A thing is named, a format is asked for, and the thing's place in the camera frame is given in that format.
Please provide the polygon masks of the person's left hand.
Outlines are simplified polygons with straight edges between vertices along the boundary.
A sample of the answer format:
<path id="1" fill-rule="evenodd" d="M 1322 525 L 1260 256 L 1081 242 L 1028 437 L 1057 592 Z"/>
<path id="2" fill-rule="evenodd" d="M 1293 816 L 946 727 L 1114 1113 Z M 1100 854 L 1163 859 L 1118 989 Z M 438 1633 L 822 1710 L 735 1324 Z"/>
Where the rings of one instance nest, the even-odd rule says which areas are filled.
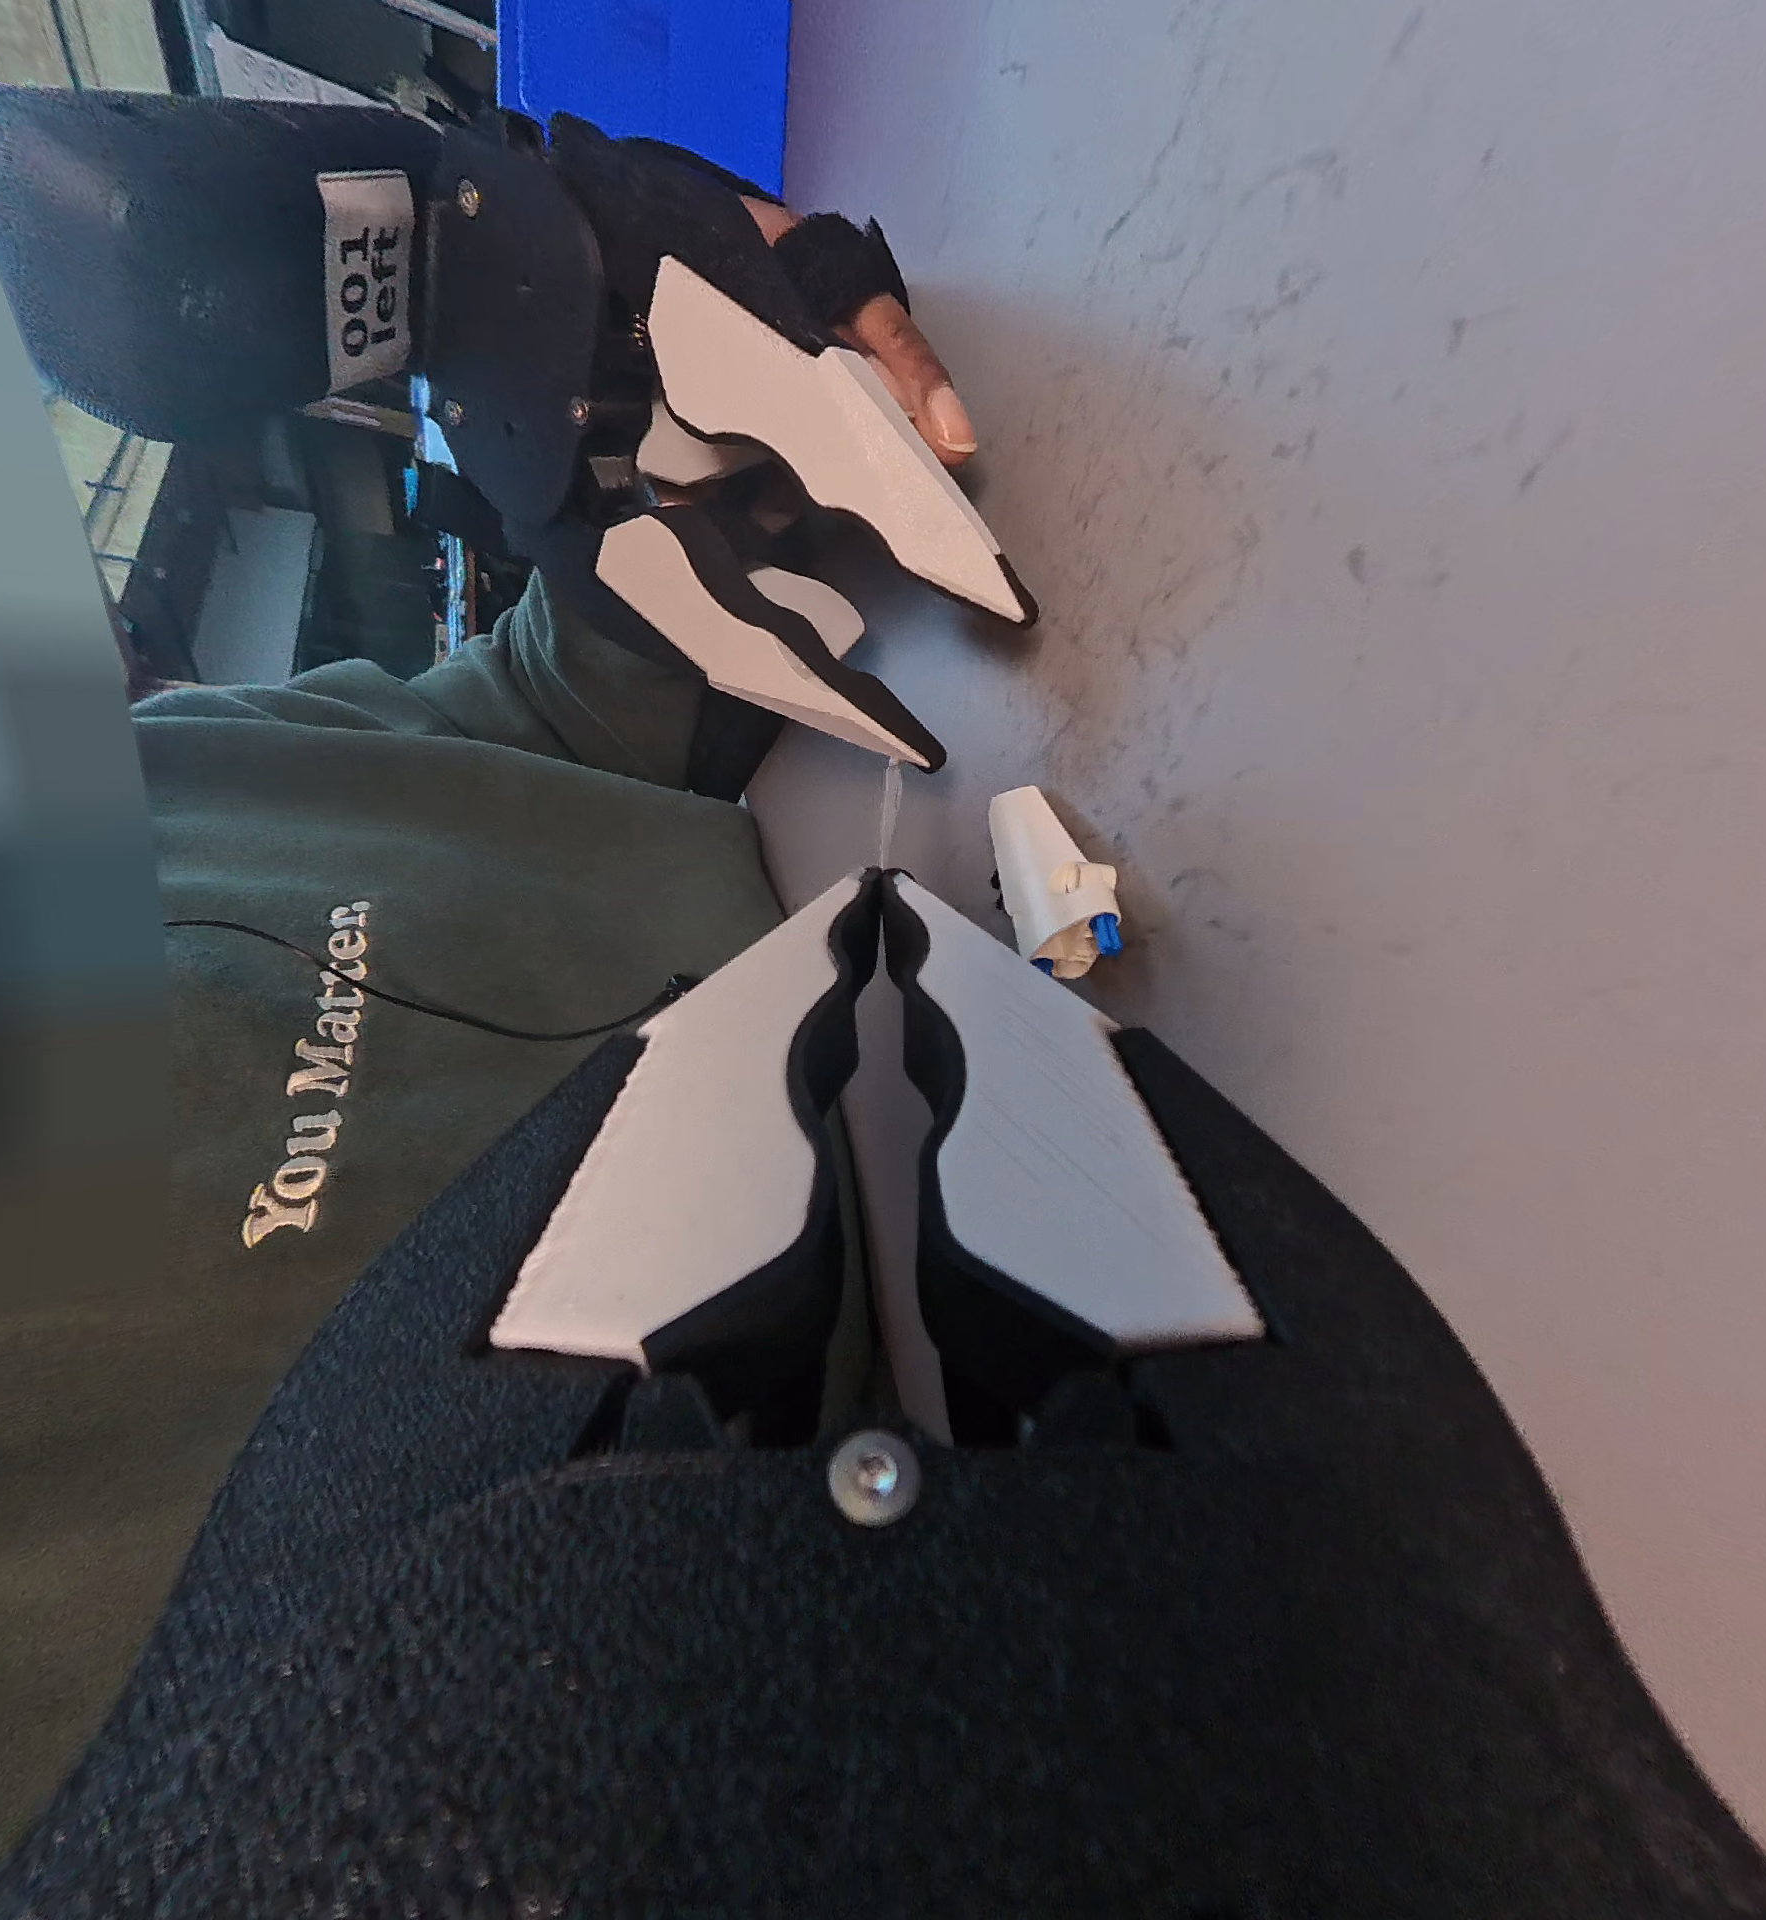
<path id="1" fill-rule="evenodd" d="M 552 116 L 548 158 L 589 217 L 609 288 L 635 315 L 652 313 L 657 269 L 671 256 L 804 353 L 856 353 L 945 467 L 975 454 L 962 402 L 910 315 L 877 224 L 802 219 L 713 161 L 612 139 L 571 114 Z"/>

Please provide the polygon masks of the white spotted toy piece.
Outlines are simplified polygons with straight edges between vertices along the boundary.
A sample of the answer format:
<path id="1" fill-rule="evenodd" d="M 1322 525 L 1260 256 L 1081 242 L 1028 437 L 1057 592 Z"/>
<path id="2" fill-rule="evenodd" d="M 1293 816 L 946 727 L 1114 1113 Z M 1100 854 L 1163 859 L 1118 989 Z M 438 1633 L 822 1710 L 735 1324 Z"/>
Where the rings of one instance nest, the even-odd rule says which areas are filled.
<path id="1" fill-rule="evenodd" d="M 1118 871 L 1086 860 L 1040 788 L 992 798 L 994 885 L 1019 954 L 1059 980 L 1121 954 Z"/>

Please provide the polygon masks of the person's left forearm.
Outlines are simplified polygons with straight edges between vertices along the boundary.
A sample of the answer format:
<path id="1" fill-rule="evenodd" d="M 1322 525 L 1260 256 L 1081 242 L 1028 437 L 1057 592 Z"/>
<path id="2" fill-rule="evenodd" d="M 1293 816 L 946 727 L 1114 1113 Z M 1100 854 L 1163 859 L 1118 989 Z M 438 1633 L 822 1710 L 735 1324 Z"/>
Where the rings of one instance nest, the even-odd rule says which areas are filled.
<path id="1" fill-rule="evenodd" d="M 465 736 L 725 803 L 743 799 L 785 728 L 691 668 L 607 639 L 542 574 L 486 638 L 405 691 Z"/>

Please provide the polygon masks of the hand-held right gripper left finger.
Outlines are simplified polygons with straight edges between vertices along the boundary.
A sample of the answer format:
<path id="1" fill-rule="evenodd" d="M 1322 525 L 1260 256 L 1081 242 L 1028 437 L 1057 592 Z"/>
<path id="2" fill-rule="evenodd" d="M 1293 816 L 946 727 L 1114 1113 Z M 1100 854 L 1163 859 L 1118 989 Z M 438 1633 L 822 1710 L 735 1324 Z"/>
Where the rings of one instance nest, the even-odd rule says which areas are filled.
<path id="1" fill-rule="evenodd" d="M 879 880 L 841 880 L 642 1028 L 495 1348 L 655 1376 L 804 1376 L 824 1359 L 842 1280 L 826 1116 L 856 1068 Z"/>

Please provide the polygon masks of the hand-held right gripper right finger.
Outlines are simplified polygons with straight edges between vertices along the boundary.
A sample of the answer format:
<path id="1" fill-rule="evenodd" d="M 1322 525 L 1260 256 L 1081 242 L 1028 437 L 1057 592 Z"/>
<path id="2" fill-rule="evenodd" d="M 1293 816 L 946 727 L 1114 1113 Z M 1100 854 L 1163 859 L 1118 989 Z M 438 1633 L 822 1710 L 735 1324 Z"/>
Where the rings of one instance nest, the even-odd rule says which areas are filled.
<path id="1" fill-rule="evenodd" d="M 1263 1322 L 1114 1021 L 919 881 L 885 877 L 904 1065 L 934 1113 L 927 1329 L 945 1357 L 1138 1357 Z"/>

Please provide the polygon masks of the blue box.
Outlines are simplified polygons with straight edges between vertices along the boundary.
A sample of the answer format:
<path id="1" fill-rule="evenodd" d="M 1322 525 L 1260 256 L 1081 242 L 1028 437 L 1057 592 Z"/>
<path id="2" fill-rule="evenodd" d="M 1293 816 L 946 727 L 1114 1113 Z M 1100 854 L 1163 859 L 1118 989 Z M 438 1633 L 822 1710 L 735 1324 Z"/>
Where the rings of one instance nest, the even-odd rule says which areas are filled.
<path id="1" fill-rule="evenodd" d="M 495 31 L 504 109 L 657 139 L 781 191 L 791 5 L 499 3 Z"/>

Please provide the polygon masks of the grey desk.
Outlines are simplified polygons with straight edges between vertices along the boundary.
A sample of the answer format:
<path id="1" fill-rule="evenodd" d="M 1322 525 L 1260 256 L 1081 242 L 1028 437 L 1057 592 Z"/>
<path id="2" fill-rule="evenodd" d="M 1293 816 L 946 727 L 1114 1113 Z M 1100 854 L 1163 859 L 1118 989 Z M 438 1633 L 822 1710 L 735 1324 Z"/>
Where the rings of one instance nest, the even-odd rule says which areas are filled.
<path id="1" fill-rule="evenodd" d="M 1120 866 L 1088 995 L 1430 1290 L 1766 1848 L 1766 5 L 801 5 L 1025 638 L 848 565 Z"/>

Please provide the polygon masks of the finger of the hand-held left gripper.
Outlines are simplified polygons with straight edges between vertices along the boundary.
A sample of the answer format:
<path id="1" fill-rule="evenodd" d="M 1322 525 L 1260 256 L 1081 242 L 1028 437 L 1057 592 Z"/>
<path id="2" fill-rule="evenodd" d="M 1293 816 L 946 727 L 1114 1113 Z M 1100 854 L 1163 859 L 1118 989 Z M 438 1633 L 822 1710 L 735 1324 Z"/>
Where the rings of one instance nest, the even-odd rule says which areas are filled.
<path id="1" fill-rule="evenodd" d="M 616 523 L 595 576 L 711 690 L 924 774 L 945 768 L 934 732 L 848 664 L 863 614 L 801 573 L 748 568 L 700 509 L 655 506 Z"/>
<path id="2" fill-rule="evenodd" d="M 660 400 L 640 447 L 646 477 L 691 489 L 752 463 L 725 443 L 764 447 L 906 573 L 1017 627 L 1039 620 L 999 542 L 868 360 L 806 353 L 670 255 L 647 330 Z"/>

